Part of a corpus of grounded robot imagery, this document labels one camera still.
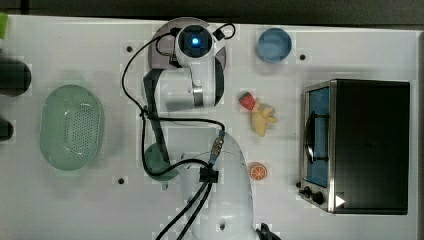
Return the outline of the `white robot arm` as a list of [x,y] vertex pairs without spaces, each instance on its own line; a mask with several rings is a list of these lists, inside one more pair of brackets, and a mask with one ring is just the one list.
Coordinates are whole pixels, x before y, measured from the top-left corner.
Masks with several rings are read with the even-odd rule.
[[227,37],[214,26],[198,24],[173,28],[169,34],[177,66],[153,68],[143,77],[142,120],[150,122],[155,143],[143,147],[141,157],[151,178],[180,177],[186,205],[155,240],[162,240],[183,217],[187,221],[176,240],[258,240],[250,180],[237,141],[217,120],[169,115],[219,103],[224,74],[217,54]]

